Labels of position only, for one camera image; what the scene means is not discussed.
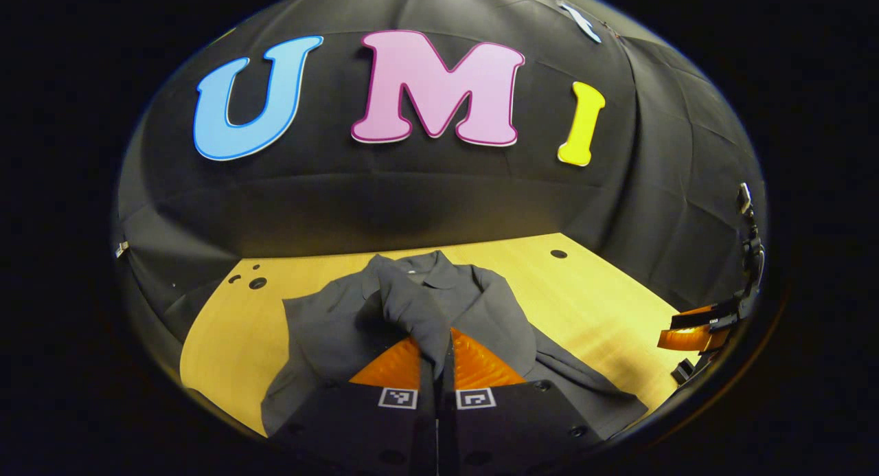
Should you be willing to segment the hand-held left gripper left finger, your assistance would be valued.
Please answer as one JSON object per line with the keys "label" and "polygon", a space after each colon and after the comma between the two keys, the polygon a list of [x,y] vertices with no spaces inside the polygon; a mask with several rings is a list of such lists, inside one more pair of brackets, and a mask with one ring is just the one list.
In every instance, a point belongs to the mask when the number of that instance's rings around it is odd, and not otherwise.
{"label": "hand-held left gripper left finger", "polygon": [[324,383],[272,435],[299,463],[436,463],[433,371],[406,338]]}

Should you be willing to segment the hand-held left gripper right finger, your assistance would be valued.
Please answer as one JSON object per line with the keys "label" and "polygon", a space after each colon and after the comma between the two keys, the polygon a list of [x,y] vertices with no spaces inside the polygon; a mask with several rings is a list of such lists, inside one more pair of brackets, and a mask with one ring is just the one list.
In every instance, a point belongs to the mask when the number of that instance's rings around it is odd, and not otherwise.
{"label": "hand-held left gripper right finger", "polygon": [[441,463],[556,463],[602,445],[555,383],[525,380],[456,328],[444,374]]}

